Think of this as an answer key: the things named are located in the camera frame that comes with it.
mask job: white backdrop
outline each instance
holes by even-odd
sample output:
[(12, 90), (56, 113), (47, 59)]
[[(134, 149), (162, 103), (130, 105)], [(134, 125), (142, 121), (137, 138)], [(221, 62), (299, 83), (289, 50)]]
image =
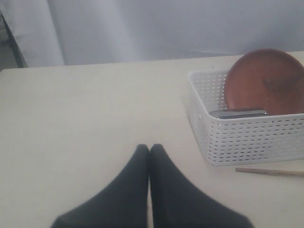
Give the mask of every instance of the white backdrop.
[(0, 0), (28, 65), (304, 50), (303, 0)]

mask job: table surface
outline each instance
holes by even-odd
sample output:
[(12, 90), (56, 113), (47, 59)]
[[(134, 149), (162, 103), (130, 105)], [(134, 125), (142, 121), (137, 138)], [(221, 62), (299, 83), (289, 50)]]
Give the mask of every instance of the table surface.
[[(304, 63), (304, 52), (292, 55)], [(0, 227), (49, 227), (104, 188), (139, 143), (162, 143), (192, 183), (256, 228), (304, 227), (304, 179), (237, 173), (200, 153), (187, 73), (229, 69), (238, 58), (2, 71)], [(304, 171), (304, 160), (241, 167)]]

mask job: brown plate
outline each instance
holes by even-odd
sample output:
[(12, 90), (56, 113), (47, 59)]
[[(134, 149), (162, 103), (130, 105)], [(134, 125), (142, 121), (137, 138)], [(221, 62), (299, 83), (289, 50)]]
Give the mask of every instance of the brown plate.
[(228, 72), (224, 95), (228, 109), (259, 107), (270, 115), (304, 113), (304, 67), (283, 51), (249, 52)]

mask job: wooden stick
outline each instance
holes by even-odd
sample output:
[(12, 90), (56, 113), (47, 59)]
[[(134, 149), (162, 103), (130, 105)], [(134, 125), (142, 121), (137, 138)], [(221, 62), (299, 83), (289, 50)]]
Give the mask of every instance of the wooden stick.
[(264, 174), (264, 175), (273, 175), (273, 176), (304, 177), (304, 172), (298, 172), (298, 171), (262, 170), (262, 169), (247, 169), (247, 168), (236, 168), (236, 171), (237, 172), (257, 173), (257, 174)]

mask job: white basket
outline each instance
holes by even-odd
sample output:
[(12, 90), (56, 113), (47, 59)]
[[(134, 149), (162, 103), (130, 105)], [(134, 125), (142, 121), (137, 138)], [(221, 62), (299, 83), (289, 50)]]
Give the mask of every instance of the white basket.
[(189, 118), (200, 149), (212, 165), (240, 165), (304, 158), (304, 114), (221, 120), (226, 71), (189, 74)]

